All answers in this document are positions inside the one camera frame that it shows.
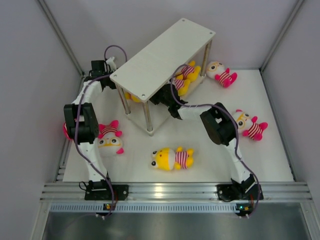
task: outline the metal frame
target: metal frame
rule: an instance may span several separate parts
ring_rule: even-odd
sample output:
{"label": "metal frame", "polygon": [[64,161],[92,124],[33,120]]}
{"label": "metal frame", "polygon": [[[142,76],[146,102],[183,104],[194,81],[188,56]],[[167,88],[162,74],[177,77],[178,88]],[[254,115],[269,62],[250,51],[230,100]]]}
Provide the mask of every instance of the metal frame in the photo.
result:
{"label": "metal frame", "polygon": [[[70,57],[75,68],[80,75],[84,72],[76,59],[68,41],[66,40],[64,34],[62,33],[59,25],[57,24],[53,14],[51,13],[45,0],[36,0],[36,2],[41,7],[45,17],[51,24],[53,31],[60,40],[64,50]],[[298,12],[305,0],[297,0],[291,14],[287,18],[282,30],[280,31],[278,37],[276,38],[274,44],[272,45],[267,57],[265,58],[261,68],[261,76],[263,79],[263,72],[270,62],[272,56],[278,49],[278,46],[282,42],[284,36],[286,35],[289,27],[296,18]],[[205,46],[205,52],[202,62],[201,76],[204,75],[203,71],[208,60],[209,52],[211,47],[211,41]],[[264,81],[266,91],[268,93],[268,87]],[[123,106],[126,110],[126,114],[130,114],[130,108],[127,103],[126,98],[121,95],[123,93],[122,89],[118,89],[121,99],[124,101]],[[271,103],[272,110],[274,111],[274,105],[268,94],[269,101]],[[286,147],[286,141],[284,141],[284,136],[281,134],[281,128],[279,125],[278,129],[286,150],[288,159],[290,158],[290,153]],[[62,182],[67,153],[70,148],[69,141],[65,141],[63,151],[61,153],[59,166],[57,168],[55,179],[53,183],[47,183],[44,186],[41,199],[40,207],[37,214],[36,222],[32,231],[32,240],[41,240],[45,230],[45,225],[48,219],[48,214],[54,203],[76,203],[76,204],[92,204],[92,201],[85,201],[85,193],[79,189],[77,183],[67,183]],[[177,203],[177,204],[198,204],[198,203],[210,203],[210,204],[226,204],[221,202],[217,198],[217,188],[216,185],[221,184],[220,182],[207,182],[207,183],[128,183],[129,185],[129,195],[127,201],[120,202],[124,205],[129,204],[152,204],[152,203]],[[300,203],[301,210],[305,218],[305,223],[308,227],[312,239],[320,239],[320,219],[312,200],[308,185],[305,182],[262,182],[261,187],[264,194],[264,200],[261,200],[261,204],[265,203]]]}

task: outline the metal corner post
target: metal corner post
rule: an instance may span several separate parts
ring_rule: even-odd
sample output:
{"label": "metal corner post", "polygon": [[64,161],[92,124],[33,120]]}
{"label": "metal corner post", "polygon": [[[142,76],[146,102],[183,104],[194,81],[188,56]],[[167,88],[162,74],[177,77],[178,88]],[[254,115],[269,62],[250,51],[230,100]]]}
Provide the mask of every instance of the metal corner post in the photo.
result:
{"label": "metal corner post", "polygon": [[46,16],[46,18],[48,19],[49,23],[51,24],[53,31],[55,32],[56,36],[58,37],[58,39],[60,40],[64,50],[66,51],[66,53],[68,54],[68,56],[70,57],[73,65],[75,66],[76,70],[78,71],[78,73],[82,76],[84,75],[84,71],[81,68],[74,52],[72,51],[65,35],[63,34],[63,32],[61,31],[59,25],[57,24],[57,21],[55,20],[53,14],[51,13],[47,3],[45,0],[36,0],[36,2],[39,4],[39,6],[41,7],[44,15]]}
{"label": "metal corner post", "polygon": [[301,10],[303,4],[305,3],[306,0],[297,0],[289,17],[286,19],[279,35],[275,39],[274,43],[272,44],[271,49],[269,50],[266,58],[264,59],[262,66],[260,67],[260,72],[263,73],[264,70],[266,69],[268,63],[270,62],[271,58],[275,54],[276,50],[278,49],[279,45],[283,41],[286,33],[288,32],[288,29],[292,25],[294,19],[296,19],[296,16],[298,15],[298,12]]}

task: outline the white floor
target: white floor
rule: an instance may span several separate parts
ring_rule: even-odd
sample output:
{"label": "white floor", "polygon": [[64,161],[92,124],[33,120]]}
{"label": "white floor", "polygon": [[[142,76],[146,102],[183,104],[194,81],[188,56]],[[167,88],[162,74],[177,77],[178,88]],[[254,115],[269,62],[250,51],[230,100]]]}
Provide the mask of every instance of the white floor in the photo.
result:
{"label": "white floor", "polygon": [[[293,176],[280,139],[276,122],[258,70],[238,70],[238,79],[227,88],[215,80],[205,78],[188,98],[190,104],[221,102],[233,113],[242,109],[258,116],[258,123],[267,122],[268,128],[260,142],[240,137],[243,159],[261,182],[289,182]],[[103,162],[113,182],[229,182],[226,150],[215,145],[200,122],[169,118],[150,137],[125,116],[118,92],[105,89],[93,104],[99,123],[119,120],[123,131],[125,153]],[[151,167],[154,150],[178,146],[194,148],[194,165],[187,170],[165,172]],[[72,143],[63,177],[64,182],[88,181],[85,160]]]}

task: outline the plush toy head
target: plush toy head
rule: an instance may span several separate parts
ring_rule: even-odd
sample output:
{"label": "plush toy head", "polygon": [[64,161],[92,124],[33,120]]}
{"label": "plush toy head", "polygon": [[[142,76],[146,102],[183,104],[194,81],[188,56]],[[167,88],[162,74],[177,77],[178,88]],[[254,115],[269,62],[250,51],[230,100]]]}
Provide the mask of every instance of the plush toy head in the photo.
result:
{"label": "plush toy head", "polygon": [[152,153],[151,165],[156,169],[171,171],[174,169],[176,153],[169,147],[162,148]]}
{"label": "plush toy head", "polygon": [[236,124],[238,125],[238,132],[242,133],[245,130],[250,129],[253,122],[249,114],[242,110],[236,110],[235,114],[233,114],[233,119],[235,120]]}
{"label": "plush toy head", "polygon": [[109,125],[99,124],[98,149],[102,157],[111,157],[123,154],[122,131],[118,131],[119,122],[112,121]]}
{"label": "plush toy head", "polygon": [[206,75],[211,78],[215,79],[215,75],[222,74],[225,71],[225,66],[218,62],[218,61],[211,61],[207,66],[206,66]]}

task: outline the pink plush toy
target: pink plush toy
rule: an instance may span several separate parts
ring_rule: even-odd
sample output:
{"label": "pink plush toy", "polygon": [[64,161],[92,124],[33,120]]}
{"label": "pink plush toy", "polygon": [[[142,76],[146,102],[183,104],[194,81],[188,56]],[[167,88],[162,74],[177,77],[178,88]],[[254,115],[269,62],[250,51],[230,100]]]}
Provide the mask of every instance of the pink plush toy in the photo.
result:
{"label": "pink plush toy", "polygon": [[242,136],[248,136],[255,141],[260,141],[262,139],[262,133],[268,127],[268,123],[257,123],[257,116],[250,118],[249,114],[240,109],[235,111],[233,118],[238,125],[238,132],[242,134]]}
{"label": "pink plush toy", "polygon": [[225,69],[225,66],[218,61],[210,62],[205,73],[209,78],[217,80],[224,88],[233,84],[238,77],[236,72],[230,74],[230,68]]}
{"label": "pink plush toy", "polygon": [[125,152],[123,149],[124,144],[120,139],[122,131],[118,131],[118,126],[118,120],[112,121],[109,125],[99,124],[98,148],[102,157],[110,157]]}

